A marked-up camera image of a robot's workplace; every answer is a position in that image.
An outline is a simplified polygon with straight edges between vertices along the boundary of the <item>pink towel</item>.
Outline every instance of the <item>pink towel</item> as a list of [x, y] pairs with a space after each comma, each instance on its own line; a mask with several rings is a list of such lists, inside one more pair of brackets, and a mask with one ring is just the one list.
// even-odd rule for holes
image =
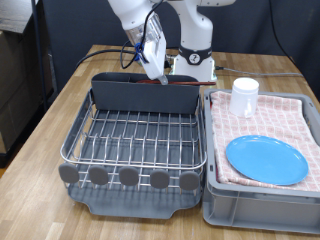
[[[211, 97], [214, 149], [220, 183], [320, 191], [320, 147], [303, 118], [300, 100], [261, 95], [258, 97], [255, 115], [246, 119], [229, 112], [231, 94], [215, 92]], [[308, 176], [300, 183], [282, 187], [254, 181], [242, 175], [230, 165], [226, 147], [233, 139], [245, 135], [268, 136], [295, 147], [308, 161]]]

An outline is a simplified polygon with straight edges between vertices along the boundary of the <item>wooden table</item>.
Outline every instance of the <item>wooden table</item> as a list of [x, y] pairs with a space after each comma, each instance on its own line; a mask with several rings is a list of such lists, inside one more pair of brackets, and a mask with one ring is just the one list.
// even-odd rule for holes
[[[91, 52], [115, 48], [94, 46]], [[216, 64], [243, 71], [298, 72], [285, 57], [213, 53]], [[313, 239], [315, 235], [215, 227], [202, 218], [201, 204], [169, 220], [102, 217], [71, 200], [60, 180], [60, 147], [90, 88], [105, 71], [123, 72], [119, 54], [102, 54], [74, 73], [0, 181], [0, 239]], [[127, 72], [143, 73], [134, 64]], [[218, 88], [232, 86], [239, 74], [217, 71]], [[255, 77], [263, 91], [303, 93], [319, 102], [302, 77]]]

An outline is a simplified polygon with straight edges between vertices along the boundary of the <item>wire rack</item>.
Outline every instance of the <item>wire rack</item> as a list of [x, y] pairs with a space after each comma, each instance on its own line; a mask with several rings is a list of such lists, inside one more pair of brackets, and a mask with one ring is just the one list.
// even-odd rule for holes
[[[153, 191], [150, 174], [156, 169], [170, 175], [169, 189], [179, 190], [181, 174], [191, 171], [200, 176], [206, 162], [200, 136], [200, 104], [191, 115], [102, 111], [95, 109], [90, 98], [78, 131], [69, 133], [75, 135], [74, 140], [70, 142], [67, 137], [69, 142], [62, 146], [61, 155], [77, 167], [79, 188], [125, 190], [129, 187], [120, 182], [119, 170], [131, 166], [139, 171], [135, 190]], [[106, 168], [110, 176], [106, 186], [91, 183], [88, 169], [94, 165]]]

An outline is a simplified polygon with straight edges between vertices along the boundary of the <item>black cable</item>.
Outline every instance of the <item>black cable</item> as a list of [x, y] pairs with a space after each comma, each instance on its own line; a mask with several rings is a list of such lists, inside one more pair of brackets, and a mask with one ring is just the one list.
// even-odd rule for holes
[[280, 47], [281, 51], [289, 58], [289, 60], [296, 66], [296, 68], [298, 68], [298, 66], [296, 65], [295, 61], [289, 56], [289, 54], [284, 50], [284, 48], [282, 47], [279, 39], [278, 39], [278, 36], [277, 36], [277, 33], [276, 33], [276, 29], [275, 29], [275, 26], [274, 26], [274, 19], [273, 19], [273, 10], [272, 10], [272, 1], [269, 0], [269, 6], [270, 6], [270, 15], [271, 15], [271, 25], [272, 25], [272, 31], [273, 31], [273, 35], [274, 35], [274, 38], [276, 39], [277, 43], [278, 43], [278, 46]]
[[134, 62], [136, 56], [137, 56], [137, 53], [134, 53], [134, 56], [133, 58], [131, 59], [131, 61], [128, 63], [127, 66], [123, 66], [123, 60], [122, 60], [122, 53], [124, 52], [124, 48], [127, 46], [127, 44], [130, 42], [130, 40], [128, 40], [123, 46], [122, 46], [122, 49], [120, 51], [120, 63], [121, 63], [121, 67], [122, 69], [127, 69], [128, 67], [131, 66], [131, 64]]
[[141, 45], [140, 45], [140, 50], [142, 51], [142, 47], [144, 44], [144, 41], [146, 40], [146, 32], [147, 32], [147, 23], [149, 20], [150, 15], [163, 3], [163, 0], [161, 0], [160, 2], [158, 2], [153, 8], [152, 10], [148, 13], [146, 20], [144, 22], [144, 30], [143, 30], [143, 35], [141, 38]]
[[[107, 50], [101, 50], [101, 51], [98, 51], [98, 52], [94, 52], [94, 53], [91, 53], [83, 58], [80, 59], [80, 61], [77, 63], [76, 65], [76, 69], [79, 67], [79, 65], [86, 59], [88, 58], [91, 58], [95, 55], [98, 55], [98, 54], [101, 54], [101, 53], [107, 53], [107, 52], [118, 52], [118, 53], [121, 53], [121, 50], [119, 49], [107, 49]], [[133, 51], [127, 51], [127, 50], [123, 50], [122, 51], [123, 53], [129, 53], [129, 54], [136, 54], [136, 52], [133, 52]]]

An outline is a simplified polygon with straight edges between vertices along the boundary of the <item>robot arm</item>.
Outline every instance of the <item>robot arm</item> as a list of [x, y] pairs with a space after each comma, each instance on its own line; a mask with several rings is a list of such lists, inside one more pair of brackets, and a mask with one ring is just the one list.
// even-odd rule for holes
[[114, 13], [120, 18], [122, 27], [130, 42], [138, 52], [140, 64], [144, 67], [150, 79], [159, 79], [163, 85], [168, 84], [164, 75], [166, 55], [166, 39], [158, 15], [152, 13], [147, 22], [145, 41], [141, 43], [145, 19], [152, 10], [148, 0], [109, 0]]
[[[136, 49], [141, 45], [145, 19], [152, 6], [161, 0], [109, 0], [114, 13]], [[221, 7], [236, 0], [166, 0], [177, 12], [181, 23], [179, 55], [175, 59], [174, 74], [188, 75], [198, 81], [208, 82], [214, 74], [211, 57], [212, 22], [197, 11], [198, 6]], [[139, 61], [150, 79], [168, 80], [164, 75], [166, 39], [157, 14], [152, 13], [147, 22], [143, 50], [138, 51]]]

